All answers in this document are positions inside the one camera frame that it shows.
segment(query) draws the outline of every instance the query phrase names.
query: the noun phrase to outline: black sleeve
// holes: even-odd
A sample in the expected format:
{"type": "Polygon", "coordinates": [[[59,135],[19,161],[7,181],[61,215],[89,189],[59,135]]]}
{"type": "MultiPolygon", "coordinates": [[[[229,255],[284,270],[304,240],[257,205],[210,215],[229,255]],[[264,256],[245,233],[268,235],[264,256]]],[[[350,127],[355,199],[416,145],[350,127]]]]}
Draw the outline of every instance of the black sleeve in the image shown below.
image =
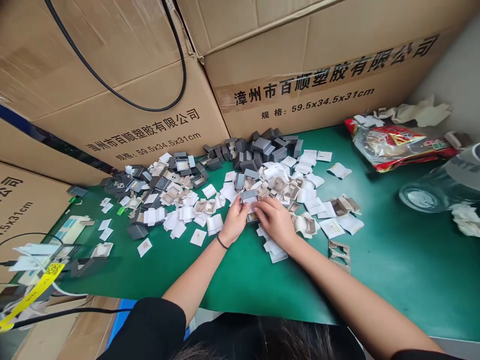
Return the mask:
{"type": "Polygon", "coordinates": [[[425,350],[402,350],[392,356],[391,360],[461,360],[444,353],[425,350]]]}
{"type": "Polygon", "coordinates": [[[173,302],[147,297],[138,301],[99,360],[169,359],[185,336],[184,311],[173,302]]]}

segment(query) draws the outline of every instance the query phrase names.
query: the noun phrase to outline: hand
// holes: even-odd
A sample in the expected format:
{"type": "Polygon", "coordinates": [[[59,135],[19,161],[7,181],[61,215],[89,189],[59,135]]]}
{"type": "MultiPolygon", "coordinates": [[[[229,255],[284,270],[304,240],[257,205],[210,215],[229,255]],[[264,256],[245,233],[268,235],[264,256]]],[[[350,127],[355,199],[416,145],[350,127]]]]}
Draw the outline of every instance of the hand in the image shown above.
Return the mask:
{"type": "Polygon", "coordinates": [[[274,197],[253,203],[253,210],[267,234],[287,253],[302,240],[296,233],[289,211],[274,197]]]}
{"type": "Polygon", "coordinates": [[[240,234],[245,229],[249,210],[250,204],[242,204],[240,195],[238,195],[228,211],[222,230],[218,234],[221,242],[226,247],[229,247],[237,241],[240,234]]]}

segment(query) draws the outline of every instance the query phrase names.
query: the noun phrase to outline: person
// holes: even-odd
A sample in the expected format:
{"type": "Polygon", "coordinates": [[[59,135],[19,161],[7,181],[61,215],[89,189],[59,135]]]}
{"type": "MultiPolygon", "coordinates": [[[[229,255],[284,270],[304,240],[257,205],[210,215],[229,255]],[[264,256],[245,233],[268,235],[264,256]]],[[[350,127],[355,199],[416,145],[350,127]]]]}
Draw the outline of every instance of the person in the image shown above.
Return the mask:
{"type": "Polygon", "coordinates": [[[375,359],[455,359],[297,236],[288,210],[277,199],[262,198],[252,206],[268,235],[311,276],[348,327],[224,313],[184,341],[215,271],[226,252],[235,251],[245,228],[250,205],[238,196],[218,236],[161,298],[135,304],[100,360],[365,359],[358,341],[375,359]]]}

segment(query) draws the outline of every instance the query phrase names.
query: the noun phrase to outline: green work surface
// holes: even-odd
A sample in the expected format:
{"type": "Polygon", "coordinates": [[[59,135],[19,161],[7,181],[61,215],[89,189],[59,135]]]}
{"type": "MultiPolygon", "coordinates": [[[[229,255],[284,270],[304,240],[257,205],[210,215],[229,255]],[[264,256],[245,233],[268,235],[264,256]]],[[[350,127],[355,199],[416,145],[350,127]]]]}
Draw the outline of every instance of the green work surface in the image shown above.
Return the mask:
{"type": "MultiPolygon", "coordinates": [[[[346,233],[336,240],[351,245],[351,271],[359,279],[405,314],[428,335],[480,341],[480,241],[462,235],[449,212],[426,214],[404,205],[399,188],[441,165],[435,161],[411,164],[384,174],[376,173],[360,155],[343,126],[298,134],[303,149],[333,152],[332,162],[318,162],[313,172],[325,179],[317,189],[322,201],[345,193],[360,205],[365,223],[357,234],[346,233]],[[327,172],[340,162],[353,172],[340,180],[327,172]]],[[[232,163],[210,173],[209,183],[217,191],[232,163]]],[[[153,247],[140,258],[137,246],[127,234],[128,213],[117,215],[120,205],[108,214],[100,202],[107,195],[93,187],[82,205],[70,206],[52,234],[71,215],[88,215],[96,224],[86,227],[77,244],[88,245],[90,256],[101,242],[100,222],[112,218],[114,243],[110,261],[102,272],[86,278],[64,279],[62,287],[70,292],[134,299],[159,297],[195,261],[215,238],[207,237],[200,248],[190,244],[196,223],[187,224],[180,239],[171,239],[162,226],[148,238],[153,247]]],[[[225,220],[229,206],[219,212],[225,220]]],[[[337,318],[321,292],[303,270],[287,259],[272,264],[265,252],[264,238],[256,234],[257,225],[245,231],[227,252],[213,276],[201,307],[222,312],[283,317],[316,323],[334,324],[337,318]]],[[[327,255],[328,240],[323,232],[308,240],[327,255]]]]}

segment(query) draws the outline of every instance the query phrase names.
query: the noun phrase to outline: person's left hand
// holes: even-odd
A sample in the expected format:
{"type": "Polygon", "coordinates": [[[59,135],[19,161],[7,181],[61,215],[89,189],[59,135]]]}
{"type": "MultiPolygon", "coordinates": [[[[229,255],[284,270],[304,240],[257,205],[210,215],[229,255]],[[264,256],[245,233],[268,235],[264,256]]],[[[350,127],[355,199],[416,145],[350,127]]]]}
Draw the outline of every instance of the person's left hand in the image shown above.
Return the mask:
{"type": "Polygon", "coordinates": [[[249,210],[250,204],[242,204],[240,195],[238,195],[228,211],[222,230],[218,234],[225,246],[229,247],[239,238],[247,224],[249,210]]]}

